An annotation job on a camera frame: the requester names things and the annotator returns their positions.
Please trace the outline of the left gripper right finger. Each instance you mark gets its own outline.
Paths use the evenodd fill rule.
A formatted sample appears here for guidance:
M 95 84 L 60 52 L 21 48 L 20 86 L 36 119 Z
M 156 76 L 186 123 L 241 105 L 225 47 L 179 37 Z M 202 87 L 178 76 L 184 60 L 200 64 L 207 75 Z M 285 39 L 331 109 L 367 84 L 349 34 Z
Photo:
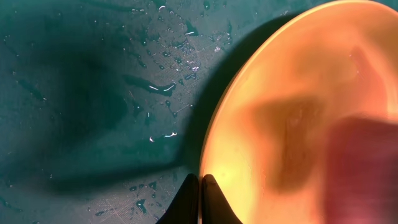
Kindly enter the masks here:
M 211 174 L 201 181 L 201 217 L 202 224 L 242 224 Z

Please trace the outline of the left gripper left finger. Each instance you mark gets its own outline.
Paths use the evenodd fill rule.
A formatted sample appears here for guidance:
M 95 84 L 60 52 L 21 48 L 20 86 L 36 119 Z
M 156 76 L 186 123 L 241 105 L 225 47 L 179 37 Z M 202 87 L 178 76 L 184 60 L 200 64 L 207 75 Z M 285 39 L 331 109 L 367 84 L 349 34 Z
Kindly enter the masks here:
M 198 177 L 188 174 L 170 206 L 156 224 L 197 224 L 198 195 Z

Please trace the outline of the yellow plate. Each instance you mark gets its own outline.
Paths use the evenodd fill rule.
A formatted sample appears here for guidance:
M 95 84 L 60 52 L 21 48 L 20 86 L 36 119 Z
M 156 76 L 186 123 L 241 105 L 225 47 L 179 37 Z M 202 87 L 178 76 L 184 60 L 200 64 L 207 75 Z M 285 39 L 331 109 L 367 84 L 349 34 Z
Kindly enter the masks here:
M 333 1 L 288 21 L 228 85 L 200 175 L 243 223 L 323 223 L 325 131 L 359 116 L 397 122 L 397 12 Z

